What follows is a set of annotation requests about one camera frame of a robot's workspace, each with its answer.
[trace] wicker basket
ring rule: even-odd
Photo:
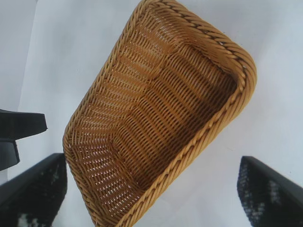
[[[68,123],[96,226],[132,226],[249,101],[252,58],[174,0],[143,0]]]

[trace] black object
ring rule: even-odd
[[[42,113],[20,113],[0,109],[0,171],[19,163],[15,140],[47,130]]]
[[[237,183],[254,227],[303,227],[303,189],[254,157],[242,157]]]
[[[46,131],[45,115],[0,109],[0,138],[18,140]]]
[[[10,139],[0,139],[0,171],[14,166],[19,162],[20,159],[16,142]]]
[[[0,227],[50,227],[66,191],[64,154],[53,154],[0,186]]]

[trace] tan wicker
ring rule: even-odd
[[[63,147],[98,227],[132,226],[235,118],[252,58],[174,0],[143,0],[68,123]]]

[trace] basket rim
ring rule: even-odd
[[[188,16],[190,13],[190,19],[186,20],[195,27],[197,32],[206,34],[209,36],[208,39],[215,40],[212,44],[216,45],[218,52],[221,52],[221,54],[224,54],[228,59],[230,59],[235,69],[234,76],[237,76],[238,79],[237,88],[228,98],[223,107],[212,116],[204,127],[196,133],[195,137],[192,138],[191,141],[176,155],[164,172],[157,177],[149,189],[144,192],[140,199],[120,219],[116,226],[131,226],[141,218],[148,208],[176,179],[176,177],[179,176],[179,174],[191,164],[191,162],[207,147],[207,145],[215,139],[219,132],[242,111],[250,100],[257,82],[256,67],[251,56],[211,24],[207,23],[207,27],[199,26],[199,22],[203,20],[194,13],[191,13],[175,0],[142,0],[133,11],[106,63],[72,115],[65,128],[63,136],[63,150],[66,156],[66,161],[71,167],[72,175],[81,191],[85,205],[95,225],[98,225],[98,223],[104,220],[104,218],[101,218],[98,214],[98,208],[94,204],[93,196],[90,194],[88,187],[86,186],[79,166],[76,165],[74,161],[74,154],[70,149],[69,141],[71,141],[72,144],[75,141],[75,137],[72,134],[74,124],[78,122],[80,116],[87,111],[86,107],[94,99],[94,94],[98,85],[106,82],[106,74],[113,67],[121,46],[123,46],[127,41],[129,34],[132,33],[139,16],[145,13],[150,4],[165,4],[183,16]]]

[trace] white background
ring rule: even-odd
[[[35,9],[36,0],[0,0],[0,109],[18,109]]]
[[[138,0],[40,0],[20,111],[45,113],[48,130],[20,140],[9,178],[62,152],[70,116],[119,38]],[[245,48],[258,68],[255,93],[217,139],[164,192],[137,227],[249,227],[236,182],[250,155],[303,186],[303,1],[181,0]],[[69,173],[54,227],[92,227]]]

